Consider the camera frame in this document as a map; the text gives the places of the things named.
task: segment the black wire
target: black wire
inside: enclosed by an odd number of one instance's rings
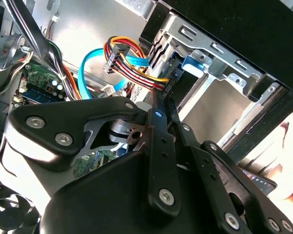
[[[0,92],[2,92],[3,90],[6,89],[6,87],[8,86],[8,84],[10,83],[10,81],[11,81],[12,78],[13,78],[13,74],[14,74],[14,72],[15,72],[16,69],[18,69],[20,66],[22,66],[22,63],[16,64],[16,65],[14,65],[14,66],[11,68],[11,70],[10,70],[8,76],[7,76],[7,79],[6,79],[5,82],[0,86]]]

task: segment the orange wire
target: orange wire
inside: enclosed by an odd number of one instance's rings
[[[72,74],[69,72],[68,68],[64,64],[63,64],[63,67],[64,67],[65,72],[68,74],[68,79],[70,80],[70,83],[73,85],[73,89],[74,89],[74,91],[75,91],[75,93],[77,95],[77,98],[79,100],[81,100],[82,96],[80,95],[80,93],[78,91],[78,88],[76,86],[76,83],[74,81],[74,78],[73,78]]]

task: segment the black mounting arm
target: black mounting arm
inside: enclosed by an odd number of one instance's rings
[[[131,152],[53,196],[40,224],[44,233],[293,233],[287,217],[215,143],[196,141],[172,100],[164,103],[157,91],[153,96],[148,113],[124,97],[25,106],[10,113],[8,144],[54,171],[108,145],[115,121],[144,122]]]

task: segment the red wire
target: red wire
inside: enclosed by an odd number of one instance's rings
[[[118,39],[118,40],[115,40],[115,42],[126,43],[126,44],[130,45],[131,47],[133,47],[138,52],[140,57],[143,58],[142,50],[140,50],[140,48],[138,46],[136,46],[134,43],[132,43],[131,41],[128,41],[126,39]]]
[[[142,86],[142,87],[144,87],[144,88],[146,88],[146,89],[148,89],[148,90],[151,91],[151,89],[150,89],[149,87],[147,87],[147,86],[145,86],[145,85],[143,85],[143,84],[137,83],[137,81],[135,81],[133,78],[127,76],[125,73],[123,73],[123,71],[121,71],[121,70],[116,70],[115,68],[112,68],[112,71],[115,71],[115,72],[119,72],[119,73],[121,73],[125,78],[127,78],[127,79],[130,80],[131,82],[133,82],[133,83],[135,83],[135,84],[138,84],[138,85],[140,85],[140,86]]]
[[[116,61],[116,64],[118,65],[118,66],[120,66],[120,67],[122,67],[123,69],[125,69],[127,72],[131,72],[128,68],[126,68],[125,66],[123,66],[120,62],[118,62],[118,61]],[[147,81],[147,80],[143,80],[143,79],[141,79],[140,77],[138,77],[138,76],[136,76],[136,75],[134,75],[134,74],[132,74],[137,80],[139,80],[140,82],[142,82],[142,83],[146,83],[147,85],[149,85],[149,86],[152,86],[152,87],[156,87],[156,88],[159,88],[159,89],[163,89],[161,86],[159,86],[159,85],[157,85],[157,84],[154,84],[154,83],[151,83],[151,82],[149,82],[149,81]]]

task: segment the hand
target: hand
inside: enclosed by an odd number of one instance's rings
[[[269,197],[286,199],[293,194],[293,120],[289,121],[288,128],[284,125],[278,128],[273,147],[280,165],[268,174],[268,178],[274,180],[278,188]]]

